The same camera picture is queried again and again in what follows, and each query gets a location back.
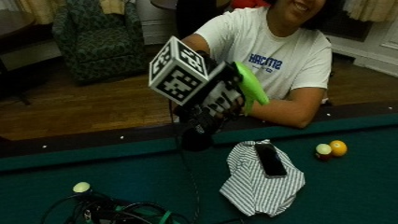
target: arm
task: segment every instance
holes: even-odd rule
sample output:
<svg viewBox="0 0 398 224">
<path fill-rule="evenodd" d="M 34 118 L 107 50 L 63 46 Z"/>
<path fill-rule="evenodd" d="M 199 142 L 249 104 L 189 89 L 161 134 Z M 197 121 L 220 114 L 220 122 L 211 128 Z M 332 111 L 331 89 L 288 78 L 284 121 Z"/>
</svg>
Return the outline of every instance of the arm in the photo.
<svg viewBox="0 0 398 224">
<path fill-rule="evenodd" d="M 211 55 L 211 48 L 207 40 L 201 37 L 201 35 L 192 34 L 187 36 L 183 40 L 183 43 L 195 51 L 205 51 Z"/>
<path fill-rule="evenodd" d="M 255 103 L 251 116 L 280 125 L 305 128 L 313 120 L 324 93 L 320 88 L 292 90 L 288 100 L 272 100 L 264 106 Z"/>
</svg>

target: white t-shirt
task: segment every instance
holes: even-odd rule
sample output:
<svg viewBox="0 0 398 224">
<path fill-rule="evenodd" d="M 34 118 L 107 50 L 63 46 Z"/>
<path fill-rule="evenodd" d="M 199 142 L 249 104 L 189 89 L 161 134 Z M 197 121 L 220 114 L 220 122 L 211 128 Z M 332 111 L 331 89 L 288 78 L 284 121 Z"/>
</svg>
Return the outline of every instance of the white t-shirt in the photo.
<svg viewBox="0 0 398 224">
<path fill-rule="evenodd" d="M 277 37 L 267 22 L 268 8 L 244 8 L 213 18 L 196 34 L 220 62 L 241 62 L 255 72 L 271 99 L 285 99 L 304 87 L 328 88 L 332 44 L 320 31 L 299 29 Z"/>
</svg>

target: armchair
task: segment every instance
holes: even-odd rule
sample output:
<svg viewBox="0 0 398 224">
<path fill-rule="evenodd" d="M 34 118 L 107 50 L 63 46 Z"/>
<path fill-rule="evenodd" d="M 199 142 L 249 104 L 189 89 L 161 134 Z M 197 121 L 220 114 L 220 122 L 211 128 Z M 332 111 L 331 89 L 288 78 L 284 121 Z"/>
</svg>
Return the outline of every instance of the armchair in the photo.
<svg viewBox="0 0 398 224">
<path fill-rule="evenodd" d="M 126 3 L 120 15 L 104 14 L 100 0 L 67 0 L 52 34 L 79 85 L 147 70 L 143 26 L 134 3 Z"/>
</svg>

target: wall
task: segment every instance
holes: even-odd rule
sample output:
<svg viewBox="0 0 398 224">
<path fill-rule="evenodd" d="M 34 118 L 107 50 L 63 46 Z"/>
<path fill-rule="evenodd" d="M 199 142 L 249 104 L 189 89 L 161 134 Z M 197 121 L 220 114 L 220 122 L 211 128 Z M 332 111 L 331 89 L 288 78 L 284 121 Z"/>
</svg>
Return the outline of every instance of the wall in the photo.
<svg viewBox="0 0 398 224">
<path fill-rule="evenodd" d="M 333 51 L 352 56 L 354 64 L 398 77 L 398 20 L 376 22 L 365 42 L 329 36 Z"/>
</svg>

